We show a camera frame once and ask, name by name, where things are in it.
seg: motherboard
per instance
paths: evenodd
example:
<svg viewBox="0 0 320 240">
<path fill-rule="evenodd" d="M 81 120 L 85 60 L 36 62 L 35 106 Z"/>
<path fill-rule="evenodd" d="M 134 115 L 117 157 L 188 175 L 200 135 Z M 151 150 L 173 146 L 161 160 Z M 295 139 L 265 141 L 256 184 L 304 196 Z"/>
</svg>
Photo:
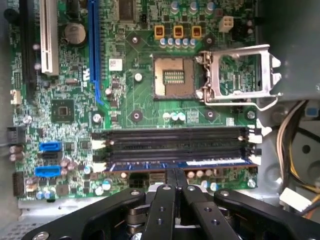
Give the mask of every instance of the motherboard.
<svg viewBox="0 0 320 240">
<path fill-rule="evenodd" d="M 19 200 L 148 190 L 168 168 L 213 192 L 257 187 L 255 100 L 211 104 L 208 69 L 212 53 L 256 44 L 254 1 L 7 4 Z M 219 94 L 255 91 L 257 61 L 223 55 Z"/>
</svg>

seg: white pci slot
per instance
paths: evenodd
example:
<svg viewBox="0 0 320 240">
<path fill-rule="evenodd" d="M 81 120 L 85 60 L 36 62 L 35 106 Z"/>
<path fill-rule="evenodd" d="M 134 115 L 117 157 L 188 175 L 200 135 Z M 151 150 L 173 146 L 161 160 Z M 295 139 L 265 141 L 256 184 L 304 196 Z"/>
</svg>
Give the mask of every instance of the white pci slot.
<svg viewBox="0 0 320 240">
<path fill-rule="evenodd" d="M 59 75 L 57 0 L 39 0 L 41 72 Z"/>
</svg>

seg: blue ram slot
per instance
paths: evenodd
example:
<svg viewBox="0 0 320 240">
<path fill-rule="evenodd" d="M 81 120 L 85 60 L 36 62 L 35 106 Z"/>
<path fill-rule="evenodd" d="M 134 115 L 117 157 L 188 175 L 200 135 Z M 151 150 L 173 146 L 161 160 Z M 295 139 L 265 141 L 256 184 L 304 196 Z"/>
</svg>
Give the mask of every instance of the blue ram slot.
<svg viewBox="0 0 320 240">
<path fill-rule="evenodd" d="M 95 100 L 99 104 L 101 101 L 100 78 L 101 78 L 101 61 L 100 61 L 100 27 L 99 27 L 99 0 L 89 0 L 88 3 L 89 19 L 89 67 L 90 83 L 94 84 Z"/>
<path fill-rule="evenodd" d="M 134 164 L 128 162 L 127 164 L 115 164 L 110 168 L 112 172 L 118 171 L 141 171 L 141 170 L 163 170 L 163 169 L 196 169 L 203 167 L 233 167 L 233 166 L 245 166 L 252 165 L 253 163 L 249 159 L 217 159 L 217 160 L 204 160 L 204 161 L 180 161 L 180 162 L 160 162 L 160 163 L 144 163 Z"/>
<path fill-rule="evenodd" d="M 39 143 L 39 151 L 41 152 L 60 152 L 62 144 L 59 141 L 48 141 Z"/>
<path fill-rule="evenodd" d="M 61 166 L 37 166 L 34 175 L 39 178 L 53 178 L 61 175 Z"/>
</svg>

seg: blue pcie slot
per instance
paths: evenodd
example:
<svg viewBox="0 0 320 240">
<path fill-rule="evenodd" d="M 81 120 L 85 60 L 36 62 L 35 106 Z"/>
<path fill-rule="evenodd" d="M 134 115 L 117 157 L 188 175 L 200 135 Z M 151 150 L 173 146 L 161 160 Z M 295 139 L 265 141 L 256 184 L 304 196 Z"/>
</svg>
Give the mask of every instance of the blue pcie slot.
<svg viewBox="0 0 320 240">
<path fill-rule="evenodd" d="M 59 141 L 48 141 L 39 143 L 39 151 L 41 152 L 60 152 L 62 144 Z"/>
<path fill-rule="evenodd" d="M 61 175 L 61 166 L 37 166 L 34 175 L 39 178 L 53 178 Z"/>
<path fill-rule="evenodd" d="M 103 104 L 100 94 L 101 61 L 100 61 L 100 27 L 99 27 L 99 0 L 89 0 L 89 67 L 90 83 L 94 84 L 95 100 Z"/>
</svg>

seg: blue sata port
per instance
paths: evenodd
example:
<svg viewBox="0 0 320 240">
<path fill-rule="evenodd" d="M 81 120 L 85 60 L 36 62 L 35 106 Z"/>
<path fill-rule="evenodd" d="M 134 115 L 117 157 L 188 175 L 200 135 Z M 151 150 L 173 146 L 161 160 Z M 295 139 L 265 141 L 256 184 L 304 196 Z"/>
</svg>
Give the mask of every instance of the blue sata port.
<svg viewBox="0 0 320 240">
<path fill-rule="evenodd" d="M 59 152 L 62 149 L 62 144 L 59 141 L 40 142 L 39 151 L 41 152 Z"/>
<path fill-rule="evenodd" d="M 37 166 L 34 175 L 40 178 L 53 178 L 60 176 L 61 166 Z"/>
</svg>

